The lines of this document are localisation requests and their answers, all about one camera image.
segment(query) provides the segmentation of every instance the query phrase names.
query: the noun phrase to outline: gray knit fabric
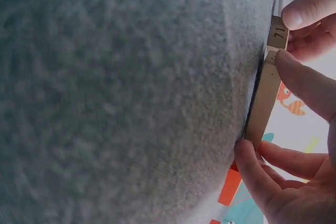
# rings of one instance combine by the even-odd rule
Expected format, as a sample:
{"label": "gray knit fabric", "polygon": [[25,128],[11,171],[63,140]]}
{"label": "gray knit fabric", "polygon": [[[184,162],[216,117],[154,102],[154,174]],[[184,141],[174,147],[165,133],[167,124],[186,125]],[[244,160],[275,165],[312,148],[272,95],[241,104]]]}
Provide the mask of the gray knit fabric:
{"label": "gray knit fabric", "polygon": [[272,4],[0,0],[0,223],[208,223]]}

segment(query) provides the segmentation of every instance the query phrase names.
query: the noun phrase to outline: human hand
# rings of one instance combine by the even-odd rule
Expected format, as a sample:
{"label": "human hand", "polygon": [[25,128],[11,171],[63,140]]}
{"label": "human hand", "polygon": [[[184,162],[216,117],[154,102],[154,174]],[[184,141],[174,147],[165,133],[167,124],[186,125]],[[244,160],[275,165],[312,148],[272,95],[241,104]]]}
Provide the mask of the human hand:
{"label": "human hand", "polygon": [[[270,224],[336,222],[336,81],[300,64],[284,50],[276,55],[278,73],[297,97],[330,124],[329,154],[304,154],[263,142],[258,153],[248,140],[235,146],[242,179]],[[310,180],[285,180],[262,157],[288,173]]]}
{"label": "human hand", "polygon": [[336,46],[336,0],[295,0],[281,15],[292,30],[287,50],[298,60],[314,59]]}

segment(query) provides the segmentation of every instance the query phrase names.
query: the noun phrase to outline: cartoon print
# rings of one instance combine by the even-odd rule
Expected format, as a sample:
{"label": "cartoon print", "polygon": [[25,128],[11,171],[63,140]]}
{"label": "cartoon print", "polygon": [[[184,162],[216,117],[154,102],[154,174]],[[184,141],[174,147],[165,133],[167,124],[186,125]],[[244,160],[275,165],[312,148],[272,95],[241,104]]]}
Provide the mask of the cartoon print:
{"label": "cartoon print", "polygon": [[305,105],[302,101],[294,101],[290,105],[286,105],[284,103],[284,100],[288,99],[292,95],[292,92],[289,91],[289,89],[286,88],[286,86],[281,83],[279,93],[277,96],[277,100],[280,102],[280,104],[288,109],[292,114],[294,115],[305,115],[305,111],[301,110],[301,107]]}
{"label": "cartoon print", "polygon": [[[265,134],[263,141],[272,142],[273,133]],[[238,189],[237,195],[226,214],[223,224],[263,224],[264,214],[257,207],[244,183]]]}

